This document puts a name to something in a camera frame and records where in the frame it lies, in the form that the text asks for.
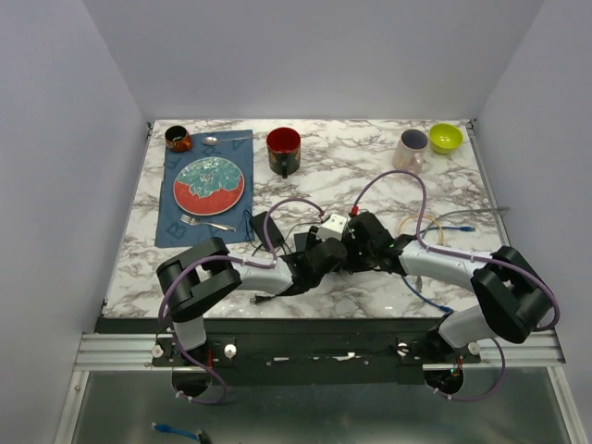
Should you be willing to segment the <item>black network switch box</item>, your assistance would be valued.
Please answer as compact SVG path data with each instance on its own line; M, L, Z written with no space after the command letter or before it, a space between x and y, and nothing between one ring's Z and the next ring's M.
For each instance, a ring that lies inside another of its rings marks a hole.
M314 233L302 232L294 235L294 246L298 253L312 249L315 246L315 242Z

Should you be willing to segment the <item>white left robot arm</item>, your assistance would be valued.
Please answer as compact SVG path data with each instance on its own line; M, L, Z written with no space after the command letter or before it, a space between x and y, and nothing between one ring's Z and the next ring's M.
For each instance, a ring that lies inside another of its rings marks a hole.
M186 365L203 359L204 314L232 291L304 294L346 259L346 247L332 238L309 251L265 259L232 255L221 238L213 237L165 261L156 269L164 292L158 317L172 320L174 355Z

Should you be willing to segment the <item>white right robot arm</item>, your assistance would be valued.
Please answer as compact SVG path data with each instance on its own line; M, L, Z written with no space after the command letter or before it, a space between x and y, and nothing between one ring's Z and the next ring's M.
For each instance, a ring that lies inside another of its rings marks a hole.
M416 235L394 238L371 213L354 216L342 242L344 268L352 273L427 277L473 292L478 305L445 315L427 334L426 353L439 363L481 339L523 343L552 308L541 279L512 247L487 253L482 262L477 254L424 247Z

